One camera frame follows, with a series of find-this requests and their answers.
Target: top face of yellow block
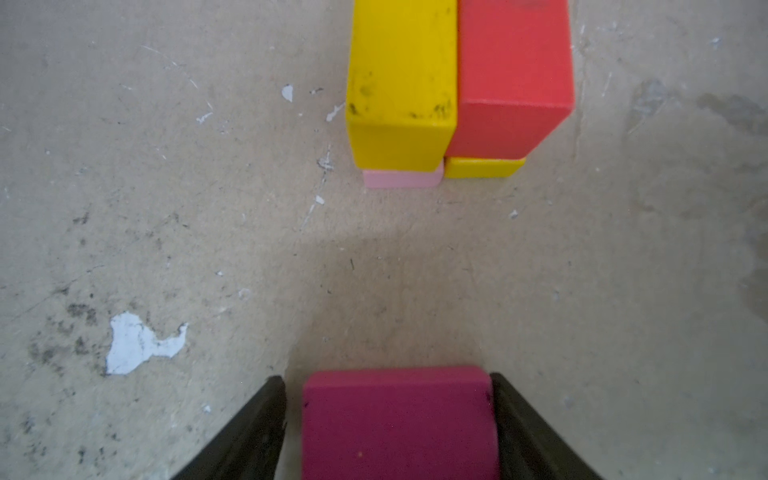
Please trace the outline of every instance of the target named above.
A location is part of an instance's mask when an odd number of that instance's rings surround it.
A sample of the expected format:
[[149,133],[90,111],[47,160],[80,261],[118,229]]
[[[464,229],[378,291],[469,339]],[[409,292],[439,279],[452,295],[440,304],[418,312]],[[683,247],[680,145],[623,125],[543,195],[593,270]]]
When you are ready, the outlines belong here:
[[350,124],[454,128],[456,0],[356,0]]

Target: scratched surface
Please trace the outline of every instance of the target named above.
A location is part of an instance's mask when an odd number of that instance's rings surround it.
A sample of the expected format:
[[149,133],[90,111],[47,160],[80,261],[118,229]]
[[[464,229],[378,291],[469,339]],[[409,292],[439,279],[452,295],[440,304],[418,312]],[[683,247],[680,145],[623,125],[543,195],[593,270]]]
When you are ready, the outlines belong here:
[[[167,478],[275,373],[299,478],[310,372],[456,363],[606,478],[768,477],[768,7],[571,8],[525,167],[389,192],[337,111],[351,2],[2,3],[0,478]],[[184,348],[106,376],[126,310]]]

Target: block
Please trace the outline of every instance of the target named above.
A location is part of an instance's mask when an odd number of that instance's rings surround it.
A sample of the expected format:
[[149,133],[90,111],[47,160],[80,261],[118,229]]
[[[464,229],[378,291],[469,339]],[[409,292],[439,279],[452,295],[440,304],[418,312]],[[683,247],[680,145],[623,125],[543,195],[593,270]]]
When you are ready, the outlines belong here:
[[328,478],[498,480],[489,375],[469,366],[312,375],[302,479]]
[[457,120],[456,0],[356,0],[346,89],[355,164],[432,172]]
[[448,157],[445,159],[445,178],[500,178],[509,177],[525,165],[522,160],[492,160],[488,158]]
[[363,170],[362,182],[368,188],[431,188],[440,185],[444,171],[443,162],[433,172]]
[[458,0],[447,157],[524,158],[573,110],[568,0]]

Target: front face of yellow block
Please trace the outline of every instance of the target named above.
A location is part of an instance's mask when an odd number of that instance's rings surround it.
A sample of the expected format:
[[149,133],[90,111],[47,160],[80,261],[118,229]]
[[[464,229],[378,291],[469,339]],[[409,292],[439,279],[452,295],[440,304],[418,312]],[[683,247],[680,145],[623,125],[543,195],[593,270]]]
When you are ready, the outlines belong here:
[[356,0],[346,123],[358,167],[434,171],[456,129],[456,0]]
[[509,177],[525,165],[522,160],[450,157],[445,159],[445,178]]

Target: light pink block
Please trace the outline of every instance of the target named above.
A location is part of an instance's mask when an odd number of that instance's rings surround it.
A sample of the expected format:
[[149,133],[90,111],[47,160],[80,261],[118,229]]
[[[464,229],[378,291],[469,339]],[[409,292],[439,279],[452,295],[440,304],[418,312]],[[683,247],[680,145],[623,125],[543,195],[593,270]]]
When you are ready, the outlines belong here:
[[444,172],[443,162],[433,172],[363,170],[362,182],[368,188],[432,188],[440,185]]
[[319,372],[304,385],[303,480],[498,480],[477,367]]

